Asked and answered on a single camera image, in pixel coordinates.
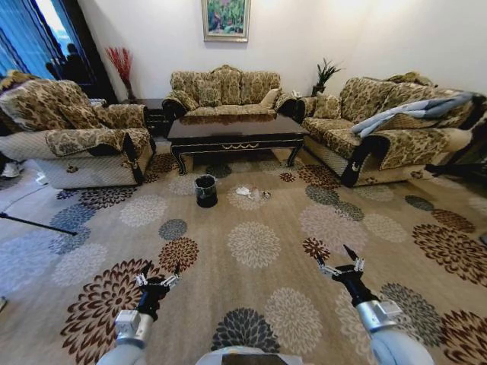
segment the patterned carpet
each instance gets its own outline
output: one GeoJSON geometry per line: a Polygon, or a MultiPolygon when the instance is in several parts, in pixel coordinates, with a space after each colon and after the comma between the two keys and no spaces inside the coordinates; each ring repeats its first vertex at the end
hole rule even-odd
{"type": "MultiPolygon", "coordinates": [[[[161,304],[151,365],[195,363],[233,344],[316,365],[373,364],[348,294],[313,260],[349,263],[346,243],[365,257],[366,285],[403,308],[401,329],[436,364],[486,364],[485,192],[446,178],[347,189],[306,153],[291,169],[285,157],[196,160],[179,176],[159,153],[143,186],[46,187],[15,203],[10,215],[79,234],[2,221],[0,294],[10,303],[0,363],[92,364],[113,346],[113,320],[137,303],[134,276],[152,260],[153,275],[179,262],[183,279],[161,304]],[[211,209],[193,194],[205,171],[218,177],[211,209]],[[249,200],[238,186],[272,196],[249,200]]],[[[33,178],[27,170],[3,184],[0,202],[38,189],[33,178]]]]}

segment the floral sofa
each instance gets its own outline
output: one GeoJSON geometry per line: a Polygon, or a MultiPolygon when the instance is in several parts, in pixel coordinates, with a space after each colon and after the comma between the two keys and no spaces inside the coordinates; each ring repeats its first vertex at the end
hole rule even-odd
{"type": "Polygon", "coordinates": [[[172,91],[162,102],[167,120],[182,116],[254,116],[277,112],[292,116],[296,99],[280,94],[272,108],[259,103],[271,89],[280,87],[276,72],[241,71],[223,65],[210,72],[175,71],[170,78],[172,91]],[[213,87],[202,90],[201,83],[213,82],[213,87]]]}
{"type": "Polygon", "coordinates": [[[387,123],[387,129],[376,130],[365,138],[350,128],[395,106],[457,92],[413,83],[351,78],[339,97],[299,99],[296,120],[310,132],[304,139],[306,149],[340,175],[346,186],[422,178],[426,164],[440,163],[469,144],[469,129],[485,112],[483,95],[474,95],[472,101],[452,109],[441,119],[426,121],[397,114],[387,123]]]}
{"type": "Polygon", "coordinates": [[[33,159],[57,189],[137,185],[154,154],[145,107],[92,104],[72,81],[11,72],[0,88],[0,152],[33,159]]]}

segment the painting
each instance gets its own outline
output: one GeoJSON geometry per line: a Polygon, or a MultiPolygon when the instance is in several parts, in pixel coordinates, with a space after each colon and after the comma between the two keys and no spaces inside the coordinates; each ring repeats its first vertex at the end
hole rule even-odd
{"type": "Polygon", "coordinates": [[[250,0],[202,0],[205,41],[247,42],[250,0]]]}

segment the white wall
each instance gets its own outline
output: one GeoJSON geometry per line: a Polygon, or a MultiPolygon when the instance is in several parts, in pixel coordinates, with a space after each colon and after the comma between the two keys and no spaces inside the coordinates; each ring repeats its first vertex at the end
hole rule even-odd
{"type": "Polygon", "coordinates": [[[487,93],[486,0],[378,0],[344,76],[419,71],[442,87],[487,93]]]}
{"type": "MultiPolygon", "coordinates": [[[[176,70],[210,71],[227,63],[281,74],[286,91],[309,95],[323,56],[347,67],[360,29],[376,0],[253,0],[248,43],[203,42],[200,0],[79,0],[118,98],[120,82],[103,48],[134,54],[132,86],[138,97],[163,97],[176,70]]],[[[342,88],[345,72],[328,83],[342,88]]]]}
{"type": "Polygon", "coordinates": [[[415,70],[445,87],[487,92],[487,0],[253,0],[248,43],[203,42],[200,0],[79,0],[117,96],[126,93],[107,46],[134,54],[138,97],[163,97],[170,73],[227,63],[277,71],[309,95],[323,56],[342,62],[327,92],[351,76],[415,70]]]}

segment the shoe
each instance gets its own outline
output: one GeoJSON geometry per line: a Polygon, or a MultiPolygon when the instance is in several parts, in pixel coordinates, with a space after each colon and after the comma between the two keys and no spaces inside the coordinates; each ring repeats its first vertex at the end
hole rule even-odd
{"type": "Polygon", "coordinates": [[[8,178],[13,178],[17,177],[21,174],[20,170],[18,169],[17,163],[16,162],[7,162],[5,164],[5,168],[3,169],[2,176],[3,177],[8,177],[8,178]]]}

